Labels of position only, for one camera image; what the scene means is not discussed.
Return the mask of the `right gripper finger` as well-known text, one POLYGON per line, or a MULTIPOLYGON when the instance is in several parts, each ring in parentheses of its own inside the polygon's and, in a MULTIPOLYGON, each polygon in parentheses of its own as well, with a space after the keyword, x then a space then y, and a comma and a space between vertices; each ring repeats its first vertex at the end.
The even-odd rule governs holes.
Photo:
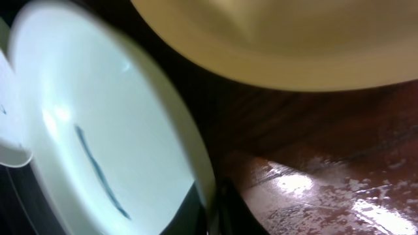
POLYGON ((193 184, 161 235, 207 235, 206 213, 193 184))

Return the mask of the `yellow plate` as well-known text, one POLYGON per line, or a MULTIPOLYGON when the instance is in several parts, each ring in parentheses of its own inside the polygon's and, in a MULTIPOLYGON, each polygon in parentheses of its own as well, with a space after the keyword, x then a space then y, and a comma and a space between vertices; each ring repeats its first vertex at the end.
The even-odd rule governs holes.
POLYGON ((134 0, 171 48, 225 78, 342 91, 417 78, 417 0, 134 0))

